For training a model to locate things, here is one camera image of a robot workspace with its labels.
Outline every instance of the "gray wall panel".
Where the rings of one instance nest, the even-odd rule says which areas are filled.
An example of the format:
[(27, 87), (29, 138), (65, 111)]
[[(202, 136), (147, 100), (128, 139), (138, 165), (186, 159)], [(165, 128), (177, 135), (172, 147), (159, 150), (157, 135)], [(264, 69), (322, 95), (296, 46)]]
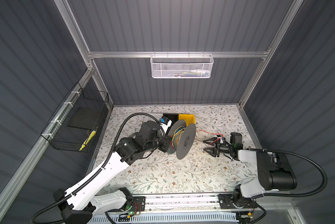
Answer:
[[(297, 205), (308, 223), (335, 222), (335, 1), (304, 1), (245, 110), (263, 148), (297, 152), (323, 167), (326, 189)], [(320, 185), (312, 165), (290, 161), (297, 192)]]
[(151, 77), (148, 58), (96, 58), (115, 105), (234, 103), (241, 98), (260, 59), (217, 58), (211, 78)]
[(291, 1), (69, 0), (90, 51), (263, 51)]
[[(0, 193), (36, 143), (55, 108), (85, 70), (54, 2), (0, 1)], [(69, 170), (83, 163), (56, 163), (54, 156), (58, 155), (43, 159), (46, 168), (57, 166), (68, 179), (80, 178)], [(49, 188), (44, 179), (33, 178), (29, 184), (43, 190)], [(34, 200), (45, 203), (31, 197), (25, 201)]]

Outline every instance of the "floral tablecloth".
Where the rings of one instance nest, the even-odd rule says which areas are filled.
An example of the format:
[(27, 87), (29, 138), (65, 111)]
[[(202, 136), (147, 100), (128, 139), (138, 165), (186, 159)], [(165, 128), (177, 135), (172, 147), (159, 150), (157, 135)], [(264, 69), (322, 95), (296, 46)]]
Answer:
[[(197, 130), (221, 133), (228, 141), (231, 132), (239, 132), (244, 148), (254, 147), (236, 105), (115, 107), (95, 167), (107, 156), (123, 120), (136, 112), (194, 114)], [(138, 132), (144, 120), (145, 116), (130, 119), (119, 138)], [(222, 153), (216, 158), (205, 153), (203, 148), (208, 146), (201, 141), (211, 137), (212, 134), (197, 132), (190, 152), (182, 160), (178, 160), (175, 154), (154, 151), (147, 159), (137, 160), (119, 173), (98, 194), (111, 193), (121, 187), (127, 187), (132, 194), (232, 191), (237, 184), (257, 177), (257, 166), (254, 164), (231, 161)]]

